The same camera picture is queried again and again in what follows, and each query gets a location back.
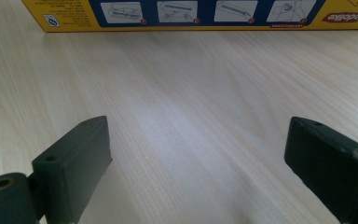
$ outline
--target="light wood surface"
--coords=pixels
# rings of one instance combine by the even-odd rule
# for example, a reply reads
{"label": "light wood surface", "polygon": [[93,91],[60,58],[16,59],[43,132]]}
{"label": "light wood surface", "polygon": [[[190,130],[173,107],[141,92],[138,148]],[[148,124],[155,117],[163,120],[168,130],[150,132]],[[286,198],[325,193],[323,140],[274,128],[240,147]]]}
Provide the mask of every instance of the light wood surface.
{"label": "light wood surface", "polygon": [[100,115],[81,223],[337,223],[283,152],[292,116],[358,141],[358,31],[45,34],[0,0],[0,175]]}

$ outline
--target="box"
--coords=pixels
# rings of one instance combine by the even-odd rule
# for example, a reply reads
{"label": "box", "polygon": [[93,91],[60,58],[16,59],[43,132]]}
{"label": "box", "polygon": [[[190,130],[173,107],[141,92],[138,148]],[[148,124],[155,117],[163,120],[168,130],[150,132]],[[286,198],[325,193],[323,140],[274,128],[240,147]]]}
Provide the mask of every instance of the box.
{"label": "box", "polygon": [[22,0],[46,32],[358,29],[358,0]]}

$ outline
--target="red label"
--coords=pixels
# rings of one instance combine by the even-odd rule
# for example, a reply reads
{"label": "red label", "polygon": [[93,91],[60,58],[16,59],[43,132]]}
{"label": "red label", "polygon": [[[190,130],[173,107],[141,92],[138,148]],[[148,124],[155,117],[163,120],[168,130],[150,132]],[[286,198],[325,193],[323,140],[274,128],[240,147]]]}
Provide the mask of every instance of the red label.
{"label": "red label", "polygon": [[330,13],[324,17],[327,22],[357,22],[358,12]]}

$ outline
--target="wooden table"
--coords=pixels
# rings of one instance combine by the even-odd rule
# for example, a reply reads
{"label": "wooden table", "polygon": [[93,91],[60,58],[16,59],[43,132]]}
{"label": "wooden table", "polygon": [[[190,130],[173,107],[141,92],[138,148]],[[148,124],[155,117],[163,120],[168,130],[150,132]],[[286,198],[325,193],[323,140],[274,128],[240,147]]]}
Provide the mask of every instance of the wooden table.
{"label": "wooden table", "polygon": [[81,223],[337,223],[283,152],[292,116],[358,141],[358,31],[45,34],[0,0],[0,175],[100,115]]}

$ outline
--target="yellow box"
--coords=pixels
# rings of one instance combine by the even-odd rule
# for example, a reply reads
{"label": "yellow box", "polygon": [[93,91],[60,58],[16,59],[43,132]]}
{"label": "yellow box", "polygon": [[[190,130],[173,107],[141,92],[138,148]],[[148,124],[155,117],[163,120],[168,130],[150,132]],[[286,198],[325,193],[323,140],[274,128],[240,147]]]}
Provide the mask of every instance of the yellow box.
{"label": "yellow box", "polygon": [[358,0],[22,0],[46,32],[358,29]]}

